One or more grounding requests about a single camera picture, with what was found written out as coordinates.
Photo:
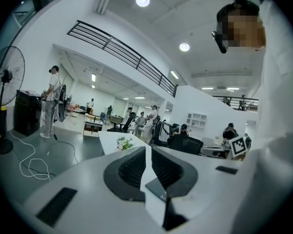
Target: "black speaker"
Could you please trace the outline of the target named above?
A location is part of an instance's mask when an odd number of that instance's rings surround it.
[[[14,108],[14,130],[29,136],[40,128],[42,99],[26,91],[18,91]]]

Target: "gray floor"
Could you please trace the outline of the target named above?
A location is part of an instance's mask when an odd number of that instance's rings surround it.
[[[53,137],[50,139],[41,138],[39,133],[37,131],[31,136],[25,137],[12,130],[15,137],[33,145],[36,149],[36,153],[24,162],[26,166],[31,158],[42,158],[48,165],[49,172],[57,176],[76,164],[72,146],[59,143]],[[56,129],[56,136],[59,141],[68,142],[75,147],[75,156],[79,163],[104,155],[97,137],[82,136],[62,129]],[[23,204],[37,188],[49,180],[38,180],[34,177],[24,177],[21,174],[19,159],[23,160],[34,150],[31,146],[24,145],[18,139],[13,138],[9,132],[7,137],[13,141],[14,149],[8,154],[0,155],[0,182],[8,197]],[[46,173],[46,166],[41,160],[33,160],[30,167]],[[23,165],[21,168],[25,175],[31,175]]]

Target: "white wall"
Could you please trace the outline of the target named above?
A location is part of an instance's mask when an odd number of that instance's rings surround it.
[[[177,89],[176,101],[171,113],[171,121],[182,125],[186,123],[189,113],[202,113],[207,115],[204,136],[215,139],[222,136],[223,130],[229,123],[239,135],[245,133],[248,119],[256,119],[257,114],[237,111],[220,102],[216,98],[190,86],[180,86]]]
[[[93,114],[95,115],[100,115],[101,112],[106,113],[107,108],[113,105],[115,99],[115,97],[110,94],[77,82],[73,91],[72,101],[85,107],[87,102],[92,98],[94,98]]]

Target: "ceiling beam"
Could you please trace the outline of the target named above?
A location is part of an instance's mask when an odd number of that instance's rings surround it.
[[[235,73],[198,73],[191,75],[192,78],[208,77],[208,76],[252,76],[252,73],[235,72]]]

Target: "wall shelf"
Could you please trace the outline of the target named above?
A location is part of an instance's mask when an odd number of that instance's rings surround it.
[[[191,137],[204,137],[207,115],[190,113],[188,114],[187,123],[188,132]]]

